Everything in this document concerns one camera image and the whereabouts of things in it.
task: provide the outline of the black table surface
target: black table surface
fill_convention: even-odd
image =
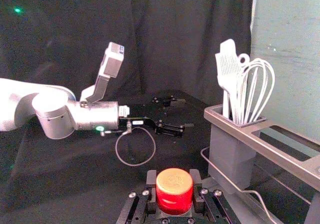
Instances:
[[[204,178],[208,165],[200,150],[210,144],[210,123],[203,118],[206,104],[180,91],[122,98],[120,105],[150,103],[153,96],[186,100],[183,108],[154,112],[146,116],[171,124],[192,123],[182,138],[156,135],[157,150],[153,159],[140,167],[128,167],[116,157],[118,136],[101,137],[94,131],[74,132],[62,140],[48,139],[36,119],[25,133],[10,177],[2,191],[2,223],[113,224],[130,191],[141,192],[147,171],[177,167],[199,169]],[[120,141],[120,155],[137,163],[152,153],[150,138],[144,132]]]

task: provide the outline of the yellow lid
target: yellow lid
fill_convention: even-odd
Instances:
[[[193,186],[193,181],[186,171],[169,168],[159,173],[156,178],[156,186],[164,193],[179,195],[189,191]]]

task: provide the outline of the black curtain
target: black curtain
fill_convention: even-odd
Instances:
[[[125,59],[105,99],[175,89],[217,104],[214,55],[228,38],[250,52],[251,1],[2,0],[0,75],[63,85],[79,98],[113,41]]]

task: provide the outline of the cable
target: cable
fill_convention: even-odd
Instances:
[[[118,139],[116,140],[116,142],[115,142],[115,154],[116,154],[116,156],[118,157],[118,159],[119,159],[123,164],[126,164],[127,166],[130,166],[130,167],[138,167],[138,166],[141,166],[141,165],[146,164],[147,162],[149,162],[149,161],[154,157],[154,155],[155,155],[155,153],[156,153],[156,148],[157,148],[157,147],[156,147],[155,139],[153,138],[153,136],[151,135],[151,133],[150,133],[147,129],[142,128],[142,127],[135,127],[135,128],[132,129],[132,131],[133,131],[134,129],[136,129],[136,128],[139,128],[139,129],[144,130],[144,131],[151,137],[152,142],[153,142],[153,153],[152,153],[152,155],[151,155],[147,160],[145,160],[145,161],[143,161],[143,162],[141,162],[141,163],[137,163],[137,164],[127,163],[126,161],[124,161],[124,160],[120,157],[120,155],[119,155],[119,153],[118,153],[118,143],[119,143],[119,140],[120,140],[123,136],[125,136],[125,135],[128,134],[127,132],[122,133],[122,134],[118,137]]]
[[[239,192],[241,193],[252,193],[252,194],[255,194],[258,198],[259,198],[259,201],[266,213],[266,215],[268,216],[268,218],[270,219],[270,221],[274,224],[277,224],[273,219],[272,217],[270,216],[270,213],[261,197],[261,195],[257,192],[257,191],[254,191],[254,190],[241,190],[236,184],[233,183],[233,181],[231,181],[219,168],[217,168],[205,155],[204,155],[204,151],[207,150],[209,147],[206,147],[206,148],[203,148],[200,152],[201,156],[213,167],[215,168],[232,186],[234,186],[235,189],[237,189]]]

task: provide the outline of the red object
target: red object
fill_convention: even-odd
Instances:
[[[181,215],[192,206],[193,181],[189,173],[178,168],[169,168],[156,178],[156,200],[163,212]]]

